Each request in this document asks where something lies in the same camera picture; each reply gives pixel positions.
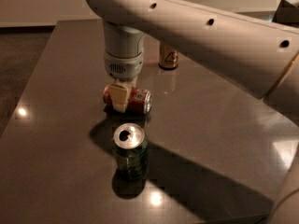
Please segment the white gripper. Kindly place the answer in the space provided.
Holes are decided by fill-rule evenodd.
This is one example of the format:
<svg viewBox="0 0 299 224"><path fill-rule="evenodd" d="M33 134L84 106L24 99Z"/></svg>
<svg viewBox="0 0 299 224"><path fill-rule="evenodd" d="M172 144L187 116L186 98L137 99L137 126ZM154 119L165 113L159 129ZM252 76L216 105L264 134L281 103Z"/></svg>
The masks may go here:
<svg viewBox="0 0 299 224"><path fill-rule="evenodd" d="M115 79L131 81L141 72L143 67L143 53L133 58L118 58L105 52L105 69L107 74ZM132 85L128 82L112 83L108 91L112 100L113 108L124 113L128 106Z"/></svg>

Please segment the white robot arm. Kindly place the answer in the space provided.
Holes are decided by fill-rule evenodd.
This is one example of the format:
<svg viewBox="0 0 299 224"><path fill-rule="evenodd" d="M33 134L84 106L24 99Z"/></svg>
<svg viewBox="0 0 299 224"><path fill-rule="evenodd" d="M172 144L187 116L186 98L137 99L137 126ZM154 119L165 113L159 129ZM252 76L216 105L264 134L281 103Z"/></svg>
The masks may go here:
<svg viewBox="0 0 299 224"><path fill-rule="evenodd" d="M128 108L151 35L299 124L297 29L183 0L86 2L104 22L115 110Z"/></svg>

